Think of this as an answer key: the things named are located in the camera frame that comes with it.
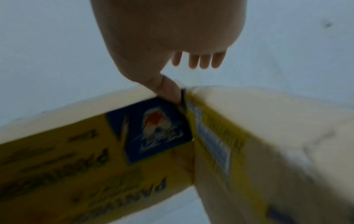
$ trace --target open box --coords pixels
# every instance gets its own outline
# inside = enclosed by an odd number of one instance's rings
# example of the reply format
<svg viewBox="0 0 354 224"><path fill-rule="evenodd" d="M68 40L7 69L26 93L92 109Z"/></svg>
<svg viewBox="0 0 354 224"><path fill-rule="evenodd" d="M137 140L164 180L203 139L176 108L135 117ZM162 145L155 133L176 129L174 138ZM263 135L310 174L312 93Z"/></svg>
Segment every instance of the open box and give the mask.
<svg viewBox="0 0 354 224"><path fill-rule="evenodd" d="M353 223L353 118L261 89L81 102L0 131L0 220L103 224L194 185L213 224Z"/></svg>

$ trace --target brand logo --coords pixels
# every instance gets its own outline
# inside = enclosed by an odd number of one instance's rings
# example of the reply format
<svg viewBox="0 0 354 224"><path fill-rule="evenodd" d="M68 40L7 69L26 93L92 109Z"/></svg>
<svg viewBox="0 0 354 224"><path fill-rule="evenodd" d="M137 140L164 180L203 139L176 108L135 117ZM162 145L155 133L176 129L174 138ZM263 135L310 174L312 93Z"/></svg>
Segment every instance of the brand logo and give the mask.
<svg viewBox="0 0 354 224"><path fill-rule="evenodd" d="M172 123L158 107L145 111L142 122L142 136L135 138L135 140L141 141L140 152L184 136L178 125L180 124Z"/></svg>

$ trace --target white surface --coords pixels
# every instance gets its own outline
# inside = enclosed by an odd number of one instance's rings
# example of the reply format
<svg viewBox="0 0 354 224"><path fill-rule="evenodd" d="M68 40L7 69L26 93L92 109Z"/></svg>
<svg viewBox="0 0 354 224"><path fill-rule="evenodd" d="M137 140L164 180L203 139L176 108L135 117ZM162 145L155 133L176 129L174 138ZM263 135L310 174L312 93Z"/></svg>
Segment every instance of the white surface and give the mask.
<svg viewBox="0 0 354 224"><path fill-rule="evenodd" d="M244 32L218 70L190 72L184 57L184 67L163 72L185 83L198 84L199 72L207 85L264 86L353 106L353 9L352 0L249 0ZM0 126L132 86L109 58L88 0L0 1ZM172 213L163 209L172 205ZM205 223L197 199L183 205L172 200L156 218L137 215L134 223Z"/></svg>

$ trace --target human hand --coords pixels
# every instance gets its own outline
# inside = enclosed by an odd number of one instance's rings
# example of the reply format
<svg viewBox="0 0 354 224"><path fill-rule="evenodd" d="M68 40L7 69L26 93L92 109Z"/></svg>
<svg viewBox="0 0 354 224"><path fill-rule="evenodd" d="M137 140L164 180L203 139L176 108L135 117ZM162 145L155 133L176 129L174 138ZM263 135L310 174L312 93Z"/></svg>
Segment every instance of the human hand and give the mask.
<svg viewBox="0 0 354 224"><path fill-rule="evenodd" d="M180 89L161 70L182 52L189 67L218 68L244 25L246 0L91 0L118 70L160 97L179 103Z"/></svg>

